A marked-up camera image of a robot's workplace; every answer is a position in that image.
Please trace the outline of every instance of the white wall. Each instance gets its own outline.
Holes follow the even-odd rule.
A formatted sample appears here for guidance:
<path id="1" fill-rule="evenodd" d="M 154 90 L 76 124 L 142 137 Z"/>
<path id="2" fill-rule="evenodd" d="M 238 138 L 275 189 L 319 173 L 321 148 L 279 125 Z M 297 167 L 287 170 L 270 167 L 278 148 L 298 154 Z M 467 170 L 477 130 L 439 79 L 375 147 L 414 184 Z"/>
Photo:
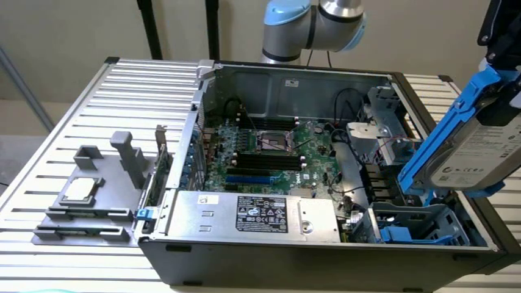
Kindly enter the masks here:
<path id="1" fill-rule="evenodd" d="M 266 0 L 221 0 L 221 58 L 254 62 Z M 475 44 L 487 0 L 363 0 L 369 24 L 335 67 L 447 74 L 462 86 L 485 50 Z M 207 58 L 203 0 L 154 0 L 163 56 Z M 0 0 L 0 44 L 36 97 L 72 102 L 106 56 L 149 58 L 134 0 Z M 327 66 L 325 53 L 311 65 Z M 0 98 L 20 95 L 0 73 Z"/>

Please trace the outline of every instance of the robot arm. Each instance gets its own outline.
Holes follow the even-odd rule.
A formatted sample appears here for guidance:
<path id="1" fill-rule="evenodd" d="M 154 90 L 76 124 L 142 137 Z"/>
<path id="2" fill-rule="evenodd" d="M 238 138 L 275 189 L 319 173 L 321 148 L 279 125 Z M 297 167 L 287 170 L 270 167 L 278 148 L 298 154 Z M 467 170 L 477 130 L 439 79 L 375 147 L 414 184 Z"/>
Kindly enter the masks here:
<path id="1" fill-rule="evenodd" d="M 271 0 L 266 6 L 262 62 L 299 64 L 302 49 L 346 51 L 363 34 L 361 0 Z"/>

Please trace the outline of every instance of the motherboard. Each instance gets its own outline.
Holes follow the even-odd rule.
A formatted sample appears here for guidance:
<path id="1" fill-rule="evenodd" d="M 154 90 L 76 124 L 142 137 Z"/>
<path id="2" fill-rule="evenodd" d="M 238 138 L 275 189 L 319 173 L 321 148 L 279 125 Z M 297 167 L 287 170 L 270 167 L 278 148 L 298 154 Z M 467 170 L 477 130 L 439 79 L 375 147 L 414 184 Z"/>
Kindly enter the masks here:
<path id="1" fill-rule="evenodd" d="M 238 118 L 206 128 L 203 190 L 341 201 L 329 188 L 339 169 L 326 124 Z"/>

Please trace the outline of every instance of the hard drive label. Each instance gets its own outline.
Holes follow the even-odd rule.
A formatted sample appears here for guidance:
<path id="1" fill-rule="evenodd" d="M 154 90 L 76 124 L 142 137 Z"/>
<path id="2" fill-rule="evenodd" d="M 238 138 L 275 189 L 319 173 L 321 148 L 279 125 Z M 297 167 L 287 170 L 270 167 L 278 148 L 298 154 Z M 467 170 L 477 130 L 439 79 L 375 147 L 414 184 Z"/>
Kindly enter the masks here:
<path id="1" fill-rule="evenodd" d="M 505 160 L 515 161 L 519 149 L 521 115 L 503 127 L 479 125 L 437 168 L 431 182 L 439 187 L 474 187 Z"/>
<path id="2" fill-rule="evenodd" d="M 287 233 L 285 198 L 237 197 L 235 228 L 241 232 Z"/>

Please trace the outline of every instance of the cable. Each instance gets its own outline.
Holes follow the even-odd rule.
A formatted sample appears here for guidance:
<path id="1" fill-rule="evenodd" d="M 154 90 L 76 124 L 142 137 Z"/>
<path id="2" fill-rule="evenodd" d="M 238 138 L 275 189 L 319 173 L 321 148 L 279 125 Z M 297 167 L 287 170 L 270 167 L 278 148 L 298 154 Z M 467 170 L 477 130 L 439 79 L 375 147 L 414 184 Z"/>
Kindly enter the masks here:
<path id="1" fill-rule="evenodd" d="M 333 68 L 333 65 L 331 65 L 331 57 L 329 56 L 329 51 L 326 51 L 326 53 L 327 53 L 329 68 Z"/>
<path id="2" fill-rule="evenodd" d="M 359 96 L 362 98 L 362 93 L 357 89 L 354 89 L 351 87 L 345 87 L 335 93 L 334 104 L 333 104 L 333 124 L 335 124 L 335 106 L 337 106 L 337 103 L 338 103 L 338 97 L 342 94 L 342 92 L 346 91 L 346 90 L 354 90 L 359 94 Z"/>
<path id="3" fill-rule="evenodd" d="M 313 50 L 310 50 L 309 52 L 309 57 L 307 57 L 307 63 L 306 63 L 306 66 L 309 66 L 309 61 L 310 61 L 310 56 L 313 55 Z"/>
<path id="4" fill-rule="evenodd" d="M 337 194 L 345 195 L 345 194 L 349 193 L 349 192 L 353 192 L 353 191 L 355 191 L 355 190 L 358 190 L 358 189 L 365 188 L 363 186 L 358 186 L 358 187 L 351 188 L 351 189 L 349 189 L 349 190 L 346 190 L 346 191 L 335 190 L 335 189 L 333 188 L 333 182 L 334 182 L 334 179 L 339 176 L 339 174 L 342 174 L 342 173 L 338 172 L 338 174 L 333 177 L 333 180 L 330 180 L 330 181 L 327 182 L 327 187 L 329 187 L 329 189 L 330 189 L 333 192 L 335 192 Z"/>
<path id="5" fill-rule="evenodd" d="M 347 105 L 347 107 L 349 107 L 349 110 L 350 110 L 350 113 L 351 113 L 351 115 L 353 115 L 353 117 L 354 117 L 354 119 L 355 119 L 355 117 L 357 117 L 357 114 L 354 113 L 353 107 L 350 106 L 350 103 L 349 103 L 349 101 L 347 101 L 347 100 L 345 101 L 345 104 L 343 104 L 343 106 L 345 106 L 345 105 Z M 343 118 L 343 110 L 345 110 L 345 107 L 342 107 L 342 108 L 341 108 L 341 110 L 339 110 L 338 125 L 341 125 L 341 123 L 342 123 L 342 118 Z"/>
<path id="6" fill-rule="evenodd" d="M 375 152 L 374 152 L 374 156 L 373 156 L 373 159 L 371 159 L 371 164 L 374 164 L 374 161 L 375 161 L 375 158 L 377 158 L 377 152 L 382 149 L 382 147 L 391 141 L 394 141 L 395 139 L 406 139 L 406 137 L 403 136 L 393 136 L 389 138 L 389 140 L 386 142 L 383 142 L 382 145 L 378 146 L 378 148 L 375 149 Z"/>
<path id="7" fill-rule="evenodd" d="M 251 127 L 253 127 L 254 131 L 257 131 L 257 127 L 254 127 L 253 119 L 251 119 L 251 117 L 247 115 L 246 107 L 241 107 L 241 109 L 243 110 L 243 113 L 245 113 L 247 119 L 250 120 Z"/>
<path id="8" fill-rule="evenodd" d="M 343 129 L 337 128 L 337 129 L 334 129 L 331 131 L 331 133 L 329 135 L 329 143 L 333 144 L 333 135 L 334 135 L 335 132 L 341 132 L 341 133 L 343 133 L 346 135 L 346 140 L 341 140 L 341 142 L 343 142 L 347 145 L 349 150 L 350 150 L 350 152 L 353 154 L 354 160 L 357 160 L 359 166 L 363 168 L 363 162 L 359 160 L 359 157 L 357 156 L 357 152 L 354 151 L 353 146 L 350 145 L 349 134 L 347 134 L 347 132 Z"/>

